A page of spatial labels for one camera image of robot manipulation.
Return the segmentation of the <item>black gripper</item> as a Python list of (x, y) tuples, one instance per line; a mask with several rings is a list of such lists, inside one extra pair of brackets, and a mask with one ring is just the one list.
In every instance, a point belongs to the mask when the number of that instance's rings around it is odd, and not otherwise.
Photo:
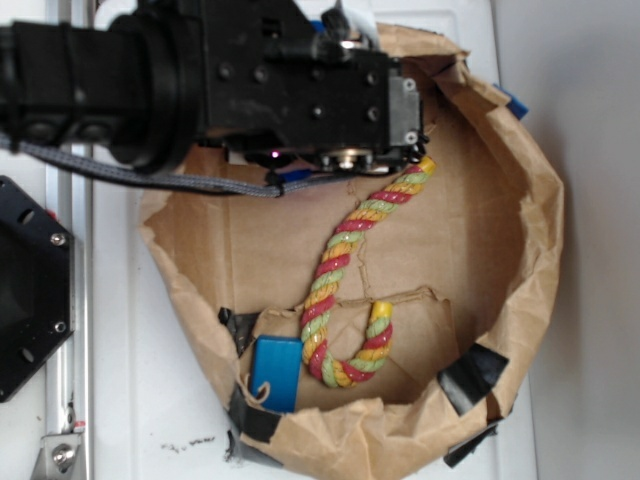
[(206, 1), (203, 135), (254, 161), (400, 170), (424, 150), (415, 83), (376, 29), (336, 2)]

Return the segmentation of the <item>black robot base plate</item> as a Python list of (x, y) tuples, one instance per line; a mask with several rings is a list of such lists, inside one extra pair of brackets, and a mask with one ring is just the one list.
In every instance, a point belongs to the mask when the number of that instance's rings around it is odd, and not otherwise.
[(1, 178), (1, 401), (71, 335), (73, 236), (11, 178)]

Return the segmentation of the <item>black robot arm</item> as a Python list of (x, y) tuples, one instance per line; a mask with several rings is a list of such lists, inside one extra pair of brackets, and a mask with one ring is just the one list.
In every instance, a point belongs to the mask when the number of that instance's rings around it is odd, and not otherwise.
[(292, 1), (142, 1), (104, 31), (3, 27), (1, 129), (12, 145), (101, 144), (145, 174), (195, 144), (367, 172), (416, 155), (422, 109), (339, 8), (315, 25)]

